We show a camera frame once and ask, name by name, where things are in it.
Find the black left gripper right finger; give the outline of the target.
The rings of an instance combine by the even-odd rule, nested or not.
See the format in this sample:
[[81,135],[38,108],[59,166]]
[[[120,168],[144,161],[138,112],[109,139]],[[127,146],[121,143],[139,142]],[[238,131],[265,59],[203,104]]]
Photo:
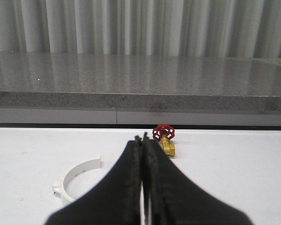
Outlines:
[[246,214],[205,192],[144,135],[142,178],[147,225],[250,225]]

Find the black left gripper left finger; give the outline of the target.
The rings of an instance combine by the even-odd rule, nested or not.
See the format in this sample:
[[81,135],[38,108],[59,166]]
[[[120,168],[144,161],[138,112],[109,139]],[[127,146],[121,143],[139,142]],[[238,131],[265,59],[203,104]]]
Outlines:
[[105,177],[78,200],[52,214],[48,225],[139,225],[141,138],[128,141]]

